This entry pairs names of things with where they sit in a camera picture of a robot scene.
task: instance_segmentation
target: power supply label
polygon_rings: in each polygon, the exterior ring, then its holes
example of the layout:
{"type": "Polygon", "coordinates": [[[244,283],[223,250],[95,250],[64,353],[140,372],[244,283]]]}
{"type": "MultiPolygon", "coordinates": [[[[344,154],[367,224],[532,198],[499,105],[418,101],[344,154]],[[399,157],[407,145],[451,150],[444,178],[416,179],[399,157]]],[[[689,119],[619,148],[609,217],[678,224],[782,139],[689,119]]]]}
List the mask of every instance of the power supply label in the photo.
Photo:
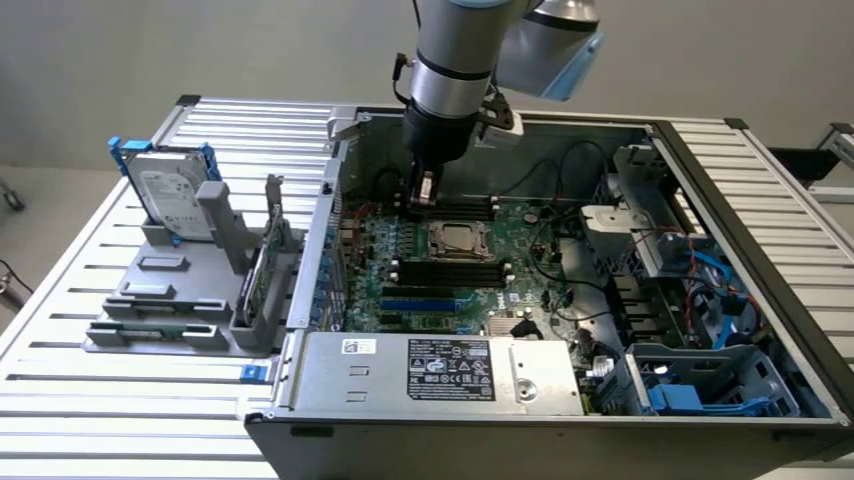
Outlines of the power supply label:
{"type": "Polygon", "coordinates": [[[487,340],[410,339],[407,369],[412,400],[495,401],[487,340]]]}

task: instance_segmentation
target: gray floor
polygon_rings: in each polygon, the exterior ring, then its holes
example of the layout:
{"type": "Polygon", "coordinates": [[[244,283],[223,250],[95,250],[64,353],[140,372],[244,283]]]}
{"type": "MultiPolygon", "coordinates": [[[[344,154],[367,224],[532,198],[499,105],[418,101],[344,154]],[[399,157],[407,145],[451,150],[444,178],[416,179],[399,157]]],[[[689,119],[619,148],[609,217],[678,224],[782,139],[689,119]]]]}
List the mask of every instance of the gray floor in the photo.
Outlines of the gray floor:
{"type": "MultiPolygon", "coordinates": [[[[119,172],[0,166],[27,209],[0,202],[0,258],[36,288],[119,180],[119,172]]],[[[0,332],[15,315],[0,308],[0,332]]]]}

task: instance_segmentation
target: metal rail table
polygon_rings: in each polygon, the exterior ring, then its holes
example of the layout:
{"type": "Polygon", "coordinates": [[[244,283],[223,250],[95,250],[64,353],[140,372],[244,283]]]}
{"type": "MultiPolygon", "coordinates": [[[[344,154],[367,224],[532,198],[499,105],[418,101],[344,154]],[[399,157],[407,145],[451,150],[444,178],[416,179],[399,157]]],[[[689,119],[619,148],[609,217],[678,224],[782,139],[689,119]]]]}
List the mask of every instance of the metal rail table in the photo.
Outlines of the metal rail table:
{"type": "MultiPolygon", "coordinates": [[[[183,146],[208,141],[215,146],[232,205],[250,227],[263,227],[267,218],[264,178],[282,175],[286,216],[295,228],[306,229],[330,158],[330,111],[328,106],[203,98],[192,106],[176,106],[154,141],[183,146]]],[[[735,209],[778,268],[803,283],[797,291],[807,306],[823,307],[831,299],[814,287],[826,283],[819,277],[838,279],[834,284],[846,289],[854,289],[854,277],[829,272],[821,261],[803,266],[798,254],[814,253],[806,250],[818,242],[822,258],[845,260],[843,252],[830,248],[838,244],[835,229],[815,212],[802,212],[799,206],[809,202],[781,183],[749,132],[731,130],[719,120],[673,121],[734,207],[742,205],[735,209]],[[743,183],[745,173],[757,185],[743,183]],[[771,193],[791,198],[763,201],[771,193]],[[751,205],[777,205],[779,210],[751,212],[751,205]],[[781,232],[783,227],[793,232],[781,232]]],[[[272,358],[91,354],[79,347],[143,243],[143,219],[122,179],[0,337],[0,478],[276,478],[240,421],[254,402],[270,397],[271,386],[239,383],[243,365],[271,365],[272,358]]],[[[854,361],[854,337],[846,333],[854,324],[839,315],[817,317],[854,361]]],[[[798,467],[765,478],[850,478],[845,467],[854,468],[854,457],[834,468],[798,467]]]]}

